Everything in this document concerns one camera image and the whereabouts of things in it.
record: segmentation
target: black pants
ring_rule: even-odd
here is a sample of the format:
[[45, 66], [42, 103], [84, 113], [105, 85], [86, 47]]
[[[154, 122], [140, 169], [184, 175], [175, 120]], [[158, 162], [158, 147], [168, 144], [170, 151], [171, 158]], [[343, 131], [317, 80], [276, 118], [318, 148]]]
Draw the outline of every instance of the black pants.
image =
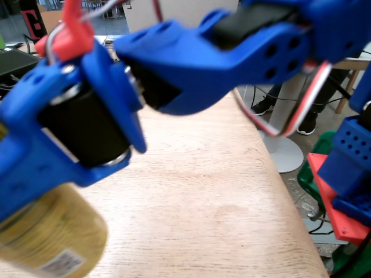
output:
[[[349, 71], [344, 69], [333, 69], [330, 73], [330, 76], [338, 83], [342, 84], [345, 78], [348, 76]], [[278, 97], [279, 92], [281, 91], [282, 85], [275, 85], [268, 93], [269, 96]], [[310, 111], [315, 113], [321, 113], [325, 107], [326, 103], [332, 98], [332, 96], [337, 91], [336, 87], [330, 80], [326, 80], [325, 84], [321, 91], [319, 91], [317, 98], [314, 101]]]

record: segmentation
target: wooden chair leg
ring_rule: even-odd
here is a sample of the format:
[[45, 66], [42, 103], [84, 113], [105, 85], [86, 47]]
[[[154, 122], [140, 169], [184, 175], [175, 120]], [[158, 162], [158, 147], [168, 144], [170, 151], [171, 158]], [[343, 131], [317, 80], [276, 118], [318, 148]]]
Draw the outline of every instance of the wooden chair leg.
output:
[[[358, 75], [359, 75], [359, 71], [353, 71], [353, 73], [351, 74], [351, 76], [349, 78], [348, 85], [346, 87], [346, 90], [347, 90], [348, 93], [352, 93], [353, 86], [354, 86], [354, 83], [355, 83]], [[347, 103], [347, 100], [345, 98], [340, 100], [340, 102], [339, 102], [339, 104], [338, 104], [338, 106], [335, 110], [335, 113], [340, 114], [346, 103]]]
[[336, 107], [336, 110], [335, 110], [335, 113], [336, 114], [340, 114], [345, 106], [345, 104], [347, 103], [347, 99], [346, 98], [343, 98], [342, 100], [340, 100], [339, 104], [337, 105]]

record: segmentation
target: wooden table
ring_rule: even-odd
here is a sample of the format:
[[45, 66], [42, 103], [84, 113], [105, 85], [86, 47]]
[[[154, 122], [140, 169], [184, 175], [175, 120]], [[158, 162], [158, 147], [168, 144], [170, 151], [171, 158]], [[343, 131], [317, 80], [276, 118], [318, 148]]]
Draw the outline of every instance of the wooden table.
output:
[[[256, 130], [229, 94], [192, 116], [140, 112], [145, 155], [81, 194], [108, 222], [88, 277], [327, 277]], [[2, 277], [33, 277], [3, 262]]]

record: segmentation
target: white wall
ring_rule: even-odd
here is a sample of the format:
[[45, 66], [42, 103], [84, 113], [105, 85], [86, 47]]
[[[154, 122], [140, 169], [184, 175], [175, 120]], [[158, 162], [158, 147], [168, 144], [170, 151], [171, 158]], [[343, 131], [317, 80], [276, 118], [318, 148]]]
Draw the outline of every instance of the white wall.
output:
[[[178, 19], [191, 27], [197, 26], [213, 9], [236, 10], [238, 0], [160, 0], [164, 19]], [[152, 0], [133, 0], [123, 5], [130, 32], [157, 23]]]

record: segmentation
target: barcode label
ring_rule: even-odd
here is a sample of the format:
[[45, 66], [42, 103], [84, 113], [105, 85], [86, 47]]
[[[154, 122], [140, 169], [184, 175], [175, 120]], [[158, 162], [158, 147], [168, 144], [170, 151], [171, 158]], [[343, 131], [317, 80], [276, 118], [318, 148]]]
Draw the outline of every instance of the barcode label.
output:
[[64, 250], [39, 269], [52, 277], [62, 278], [76, 271], [84, 262], [85, 259], [78, 254], [71, 250]]

